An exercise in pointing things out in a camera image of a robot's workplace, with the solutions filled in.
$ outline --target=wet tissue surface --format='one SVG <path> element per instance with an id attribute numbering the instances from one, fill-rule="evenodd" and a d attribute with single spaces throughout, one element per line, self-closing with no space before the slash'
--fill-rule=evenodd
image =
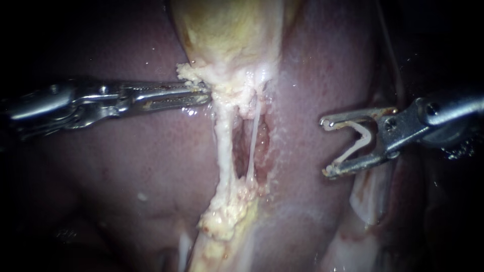
<path id="1" fill-rule="evenodd" d="M 251 188 L 258 190 L 245 194 L 253 200 L 245 223 L 236 225 L 245 227 L 235 228 L 242 239 L 226 242 L 230 251 L 207 271 L 478 265 L 472 194 L 482 176 L 481 136 L 447 152 L 409 147 L 398 160 L 356 177 L 321 175 L 354 135 L 324 133 L 320 116 L 402 107 L 432 91 L 480 83 L 480 71 L 466 62 L 481 63 L 480 44 L 460 31 L 473 26 L 472 16 L 459 20 L 461 9 L 431 1 L 382 1 L 382 8 L 393 54 L 372 1 L 286 6 L 293 20 L 283 24 L 278 68 L 261 89 L 258 125 L 248 115 L 233 123 L 236 178 L 247 175 L 253 150 Z M 16 11 L 28 24 L 14 22 L 8 30 L 7 64 L 16 83 L 8 89 L 18 91 L 6 96 L 71 77 L 176 81 L 176 64 L 192 56 L 163 1 L 44 2 Z M 213 244 L 199 221 L 219 190 L 216 117 L 210 105 L 110 120 L 1 154 L 7 263 L 58 271 L 196 271 L 208 259 L 200 245 Z M 450 153 L 460 158 L 446 159 Z"/>

